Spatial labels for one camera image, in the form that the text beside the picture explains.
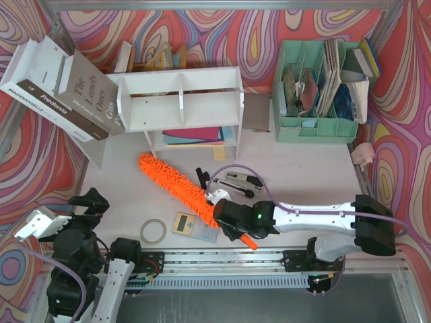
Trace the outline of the orange microfiber duster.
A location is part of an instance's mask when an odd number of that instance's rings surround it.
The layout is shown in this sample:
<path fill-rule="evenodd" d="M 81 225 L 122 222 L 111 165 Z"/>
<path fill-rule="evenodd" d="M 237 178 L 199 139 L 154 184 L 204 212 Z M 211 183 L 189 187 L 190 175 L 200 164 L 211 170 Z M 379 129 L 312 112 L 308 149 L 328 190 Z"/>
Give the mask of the orange microfiber duster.
<path fill-rule="evenodd" d="M 168 163 L 158 160 L 151 153 L 142 153 L 139 156 L 138 167 L 149 179 L 168 191 L 206 224 L 219 228 L 213 219 L 215 205 L 210 205 L 205 198 L 205 191 L 192 183 L 184 174 Z"/>

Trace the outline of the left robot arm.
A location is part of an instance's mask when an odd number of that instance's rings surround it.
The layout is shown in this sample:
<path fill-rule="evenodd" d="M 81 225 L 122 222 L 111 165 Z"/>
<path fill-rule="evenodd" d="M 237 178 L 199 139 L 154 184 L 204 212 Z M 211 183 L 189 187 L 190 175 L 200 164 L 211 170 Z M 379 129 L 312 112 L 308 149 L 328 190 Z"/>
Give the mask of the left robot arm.
<path fill-rule="evenodd" d="M 46 290 L 48 312 L 55 322 L 114 322 L 126 282 L 143 260 L 141 244 L 117 238 L 103 256 L 94 228 L 109 208 L 108 201 L 90 188 L 68 203 L 86 211 L 69 213 L 57 233 L 42 239 L 52 243 L 56 262 Z"/>

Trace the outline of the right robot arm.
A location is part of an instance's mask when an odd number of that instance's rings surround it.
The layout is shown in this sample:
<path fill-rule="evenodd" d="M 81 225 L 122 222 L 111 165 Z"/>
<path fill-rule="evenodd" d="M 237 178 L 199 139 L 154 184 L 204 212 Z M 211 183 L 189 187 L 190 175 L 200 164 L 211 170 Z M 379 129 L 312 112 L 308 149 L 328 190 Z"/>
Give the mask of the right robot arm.
<path fill-rule="evenodd" d="M 324 237 L 308 239 L 307 260 L 333 262 L 359 251 L 373 256 L 396 253 L 397 220 L 390 209 L 365 194 L 356 195 L 353 202 L 320 207 L 272 201 L 248 206 L 222 199 L 214 207 L 213 219 L 232 241 L 293 231 L 324 232 Z"/>

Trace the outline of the white wooden bookshelf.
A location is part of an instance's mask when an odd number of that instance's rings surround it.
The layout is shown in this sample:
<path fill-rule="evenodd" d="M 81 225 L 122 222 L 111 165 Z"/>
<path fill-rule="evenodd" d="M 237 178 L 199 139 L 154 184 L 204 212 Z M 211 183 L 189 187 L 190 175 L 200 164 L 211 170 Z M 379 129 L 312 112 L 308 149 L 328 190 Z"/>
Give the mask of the white wooden bookshelf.
<path fill-rule="evenodd" d="M 230 127 L 224 147 L 239 154 L 244 89 L 239 67 L 111 73 L 117 107 L 128 133 L 143 133 L 152 154 L 169 150 L 163 132 Z"/>

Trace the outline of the masking tape roll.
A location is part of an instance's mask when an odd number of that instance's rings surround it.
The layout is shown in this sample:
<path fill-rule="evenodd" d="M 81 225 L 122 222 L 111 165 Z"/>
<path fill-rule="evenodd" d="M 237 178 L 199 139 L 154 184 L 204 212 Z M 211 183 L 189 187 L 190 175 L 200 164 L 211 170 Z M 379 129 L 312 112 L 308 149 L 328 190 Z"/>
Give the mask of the masking tape roll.
<path fill-rule="evenodd" d="M 141 225 L 139 233 L 144 243 L 156 245 L 166 237 L 167 227 L 160 219 L 148 219 Z"/>

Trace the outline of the yellow grey calculator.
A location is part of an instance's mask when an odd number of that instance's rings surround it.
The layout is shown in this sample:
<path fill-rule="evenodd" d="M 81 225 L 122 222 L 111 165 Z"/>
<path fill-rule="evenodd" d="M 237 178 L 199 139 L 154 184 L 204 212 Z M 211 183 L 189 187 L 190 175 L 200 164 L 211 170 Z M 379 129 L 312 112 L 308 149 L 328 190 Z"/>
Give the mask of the yellow grey calculator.
<path fill-rule="evenodd" d="M 210 227 L 199 216 L 178 212 L 172 232 L 188 238 L 216 243 L 220 229 Z"/>

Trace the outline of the black binder clip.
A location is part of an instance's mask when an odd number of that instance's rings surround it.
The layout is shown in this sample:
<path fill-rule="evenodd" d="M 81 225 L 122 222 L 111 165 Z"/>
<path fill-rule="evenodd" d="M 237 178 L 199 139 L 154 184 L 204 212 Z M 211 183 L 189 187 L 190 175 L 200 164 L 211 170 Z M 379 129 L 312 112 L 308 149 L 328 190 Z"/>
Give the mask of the black binder clip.
<path fill-rule="evenodd" d="M 199 184 L 200 184 L 201 188 L 203 190 L 206 190 L 207 184 L 208 184 L 209 179 L 210 179 L 210 175 L 208 174 L 208 172 L 203 172 L 201 168 L 197 168 L 195 171 L 197 173 L 197 177 L 198 177 Z"/>

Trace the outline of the yellow sticky note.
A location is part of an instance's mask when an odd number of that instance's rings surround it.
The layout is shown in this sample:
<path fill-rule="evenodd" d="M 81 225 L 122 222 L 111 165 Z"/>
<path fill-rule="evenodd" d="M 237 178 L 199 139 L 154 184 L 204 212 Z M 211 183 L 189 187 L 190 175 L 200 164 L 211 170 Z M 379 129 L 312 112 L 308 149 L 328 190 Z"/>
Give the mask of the yellow sticky note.
<path fill-rule="evenodd" d="M 226 150 L 224 146 L 213 146 L 212 153 L 214 160 L 217 162 L 221 162 L 226 159 Z"/>

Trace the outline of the stack of coloured paper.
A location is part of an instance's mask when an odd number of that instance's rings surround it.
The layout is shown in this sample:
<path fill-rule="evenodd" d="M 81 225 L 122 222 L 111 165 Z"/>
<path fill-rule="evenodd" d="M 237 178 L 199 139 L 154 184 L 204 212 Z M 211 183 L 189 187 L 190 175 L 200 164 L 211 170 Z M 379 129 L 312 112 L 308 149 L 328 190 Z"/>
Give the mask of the stack of coloured paper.
<path fill-rule="evenodd" d="M 203 127 L 162 131 L 168 146 L 223 145 L 234 138 L 231 127 Z"/>

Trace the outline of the grey cardboard sheet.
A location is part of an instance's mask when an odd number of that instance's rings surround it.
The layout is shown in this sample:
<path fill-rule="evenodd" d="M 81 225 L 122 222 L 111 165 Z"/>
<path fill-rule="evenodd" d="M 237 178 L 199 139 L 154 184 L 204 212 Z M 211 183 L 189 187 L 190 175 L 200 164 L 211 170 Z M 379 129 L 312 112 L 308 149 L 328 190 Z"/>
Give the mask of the grey cardboard sheet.
<path fill-rule="evenodd" d="M 242 128 L 267 131 L 269 129 L 270 96 L 245 94 Z"/>

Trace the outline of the brown Lonely Ones book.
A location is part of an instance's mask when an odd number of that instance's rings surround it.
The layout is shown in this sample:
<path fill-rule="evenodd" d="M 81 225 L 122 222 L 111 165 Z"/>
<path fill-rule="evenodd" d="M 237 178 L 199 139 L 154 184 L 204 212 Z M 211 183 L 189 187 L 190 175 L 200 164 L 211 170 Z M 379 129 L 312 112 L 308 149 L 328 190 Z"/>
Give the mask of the brown Lonely Ones book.
<path fill-rule="evenodd" d="M 124 133 L 117 108 L 118 85 L 78 50 L 65 59 L 56 97 L 111 135 Z"/>

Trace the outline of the pink piggy figure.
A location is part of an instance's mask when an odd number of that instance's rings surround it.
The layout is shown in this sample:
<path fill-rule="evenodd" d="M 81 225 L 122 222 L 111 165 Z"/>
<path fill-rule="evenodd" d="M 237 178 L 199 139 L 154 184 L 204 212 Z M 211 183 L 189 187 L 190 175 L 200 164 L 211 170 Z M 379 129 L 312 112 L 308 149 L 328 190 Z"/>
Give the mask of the pink piggy figure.
<path fill-rule="evenodd" d="M 373 145 L 369 142 L 359 144 L 350 155 L 353 164 L 359 166 L 362 172 L 367 165 L 373 163 L 375 158 Z"/>

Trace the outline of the Fredonia book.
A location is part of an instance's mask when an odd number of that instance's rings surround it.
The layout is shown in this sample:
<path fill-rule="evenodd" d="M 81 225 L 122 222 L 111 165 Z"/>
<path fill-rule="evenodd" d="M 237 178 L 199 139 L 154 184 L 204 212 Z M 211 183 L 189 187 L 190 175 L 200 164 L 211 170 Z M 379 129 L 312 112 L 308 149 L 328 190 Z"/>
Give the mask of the Fredonia book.
<path fill-rule="evenodd" d="M 108 133 L 72 110 L 55 96 L 58 94 L 67 53 L 48 36 L 43 41 L 25 43 L 22 59 L 28 66 L 18 77 L 17 85 L 34 96 L 44 112 L 80 141 L 103 140 Z"/>

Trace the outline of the green desk organizer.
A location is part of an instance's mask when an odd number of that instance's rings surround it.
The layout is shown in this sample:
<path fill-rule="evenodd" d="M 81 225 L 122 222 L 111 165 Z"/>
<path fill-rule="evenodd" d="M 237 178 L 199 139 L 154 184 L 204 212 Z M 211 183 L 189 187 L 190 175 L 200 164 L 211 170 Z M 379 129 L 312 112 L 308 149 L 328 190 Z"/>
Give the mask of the green desk organizer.
<path fill-rule="evenodd" d="M 329 90 L 335 67 L 357 42 L 284 40 L 272 83 L 275 139 L 279 143 L 351 143 L 358 123 L 336 115 Z"/>

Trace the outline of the white Mademoiselle book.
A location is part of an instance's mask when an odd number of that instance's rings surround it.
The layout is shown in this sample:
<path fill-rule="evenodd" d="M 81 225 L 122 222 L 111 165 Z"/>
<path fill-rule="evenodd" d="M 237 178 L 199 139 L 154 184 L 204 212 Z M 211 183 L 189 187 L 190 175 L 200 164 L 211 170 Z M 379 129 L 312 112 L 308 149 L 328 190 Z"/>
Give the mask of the white Mademoiselle book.
<path fill-rule="evenodd" d="M 43 73 L 37 69 L 40 46 L 34 40 L 19 45 L 1 80 L 1 91 L 35 111 L 43 111 L 36 97 L 43 88 Z"/>

